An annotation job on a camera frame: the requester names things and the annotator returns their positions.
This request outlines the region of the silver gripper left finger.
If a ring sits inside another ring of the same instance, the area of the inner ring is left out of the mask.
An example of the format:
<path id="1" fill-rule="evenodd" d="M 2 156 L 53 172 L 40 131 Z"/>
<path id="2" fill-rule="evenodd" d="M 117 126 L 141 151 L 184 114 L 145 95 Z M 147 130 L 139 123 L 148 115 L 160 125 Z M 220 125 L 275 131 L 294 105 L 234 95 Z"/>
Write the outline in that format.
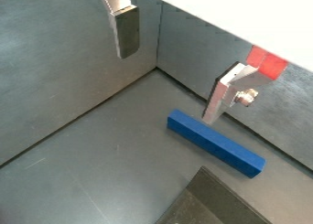
<path id="1" fill-rule="evenodd" d="M 139 8 L 131 0 L 101 0 L 113 31 L 117 56 L 128 58 L 139 49 Z"/>

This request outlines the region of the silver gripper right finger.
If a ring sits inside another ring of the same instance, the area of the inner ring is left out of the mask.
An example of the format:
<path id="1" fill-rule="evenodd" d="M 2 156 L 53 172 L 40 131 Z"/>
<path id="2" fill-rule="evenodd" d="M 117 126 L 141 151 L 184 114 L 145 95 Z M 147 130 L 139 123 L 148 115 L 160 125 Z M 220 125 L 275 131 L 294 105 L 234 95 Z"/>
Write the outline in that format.
<path id="1" fill-rule="evenodd" d="M 258 96 L 255 87 L 274 81 L 287 65 L 284 59 L 252 46 L 246 63 L 236 62 L 215 79 L 203 111 L 203 121 L 212 124 L 236 103 L 248 107 Z"/>

